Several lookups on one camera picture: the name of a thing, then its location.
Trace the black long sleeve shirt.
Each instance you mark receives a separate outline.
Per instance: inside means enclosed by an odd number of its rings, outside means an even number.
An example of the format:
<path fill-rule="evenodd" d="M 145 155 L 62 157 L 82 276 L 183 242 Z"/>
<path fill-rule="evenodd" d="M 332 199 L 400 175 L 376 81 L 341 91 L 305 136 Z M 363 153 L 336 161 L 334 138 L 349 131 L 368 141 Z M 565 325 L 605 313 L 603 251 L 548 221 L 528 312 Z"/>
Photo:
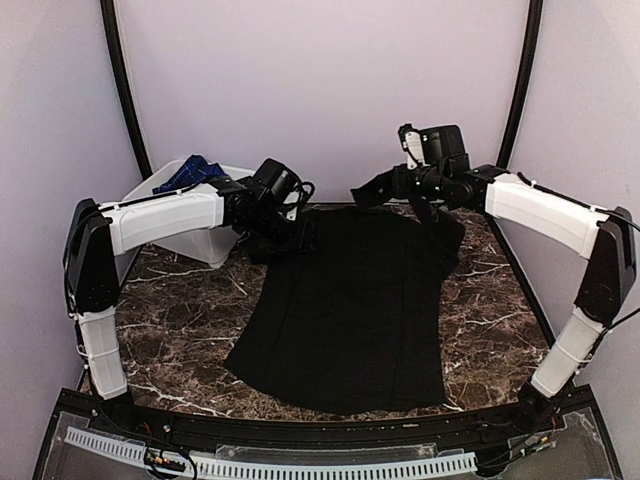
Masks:
<path fill-rule="evenodd" d="M 225 368 L 288 404 L 338 415 L 441 404 L 443 282 L 464 225 L 427 200 L 411 216 L 310 209 L 316 247 L 275 257 Z"/>

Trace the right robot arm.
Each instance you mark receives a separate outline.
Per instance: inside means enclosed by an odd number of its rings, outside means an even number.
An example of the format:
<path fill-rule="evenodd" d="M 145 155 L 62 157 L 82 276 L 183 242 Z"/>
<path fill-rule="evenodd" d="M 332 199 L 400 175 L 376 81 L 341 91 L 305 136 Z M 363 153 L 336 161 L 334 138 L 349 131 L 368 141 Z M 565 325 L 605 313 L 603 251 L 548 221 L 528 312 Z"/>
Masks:
<path fill-rule="evenodd" d="M 556 192 L 521 173 L 485 165 L 451 176 L 434 166 L 397 166 L 392 192 L 476 210 L 505 228 L 527 280 L 544 305 L 554 343 L 530 379 L 550 399 L 587 365 L 636 280 L 639 226 L 621 206 L 603 207 Z"/>

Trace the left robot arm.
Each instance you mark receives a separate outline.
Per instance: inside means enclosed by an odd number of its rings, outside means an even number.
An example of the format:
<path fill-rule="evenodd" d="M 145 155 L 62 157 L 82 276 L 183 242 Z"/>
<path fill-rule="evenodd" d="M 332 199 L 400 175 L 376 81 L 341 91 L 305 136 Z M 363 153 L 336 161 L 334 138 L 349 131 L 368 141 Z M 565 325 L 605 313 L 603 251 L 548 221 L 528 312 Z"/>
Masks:
<path fill-rule="evenodd" d="M 76 205 L 63 254 L 67 313 L 93 393 L 108 400 L 101 417 L 117 434 L 131 436 L 141 427 L 140 412 L 119 398 L 129 387 L 116 322 L 140 249 L 198 230 L 233 230 L 275 250 L 297 248 L 304 225 L 296 215 L 314 192 L 314 184 L 282 171 L 270 180 L 213 177 L 159 195 Z"/>

